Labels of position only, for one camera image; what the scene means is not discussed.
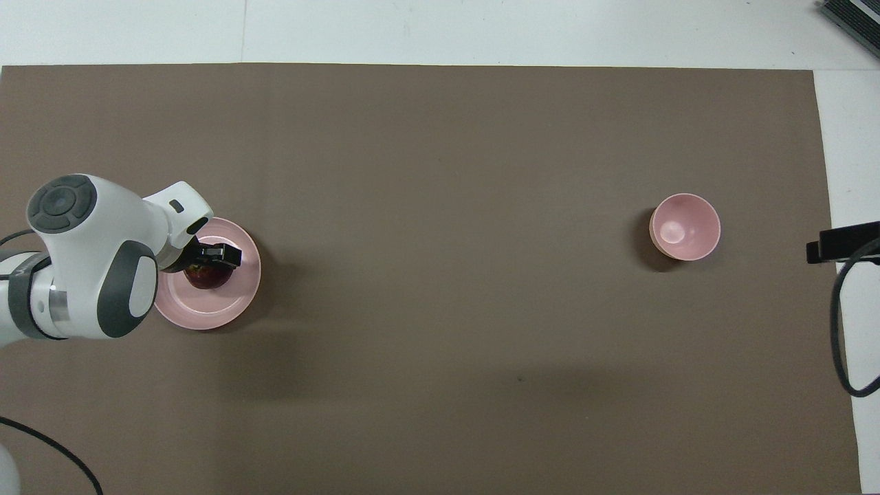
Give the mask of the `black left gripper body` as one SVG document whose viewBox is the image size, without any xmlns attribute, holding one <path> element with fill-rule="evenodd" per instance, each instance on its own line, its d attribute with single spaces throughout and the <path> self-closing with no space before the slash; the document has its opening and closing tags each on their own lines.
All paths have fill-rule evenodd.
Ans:
<svg viewBox="0 0 880 495">
<path fill-rule="evenodd" d="M 164 272 L 185 272 L 189 267 L 204 265 L 207 263 L 207 257 L 204 253 L 206 248 L 206 244 L 201 243 L 197 237 L 192 237 L 179 254 L 176 254 L 173 262 L 164 267 Z"/>
</svg>

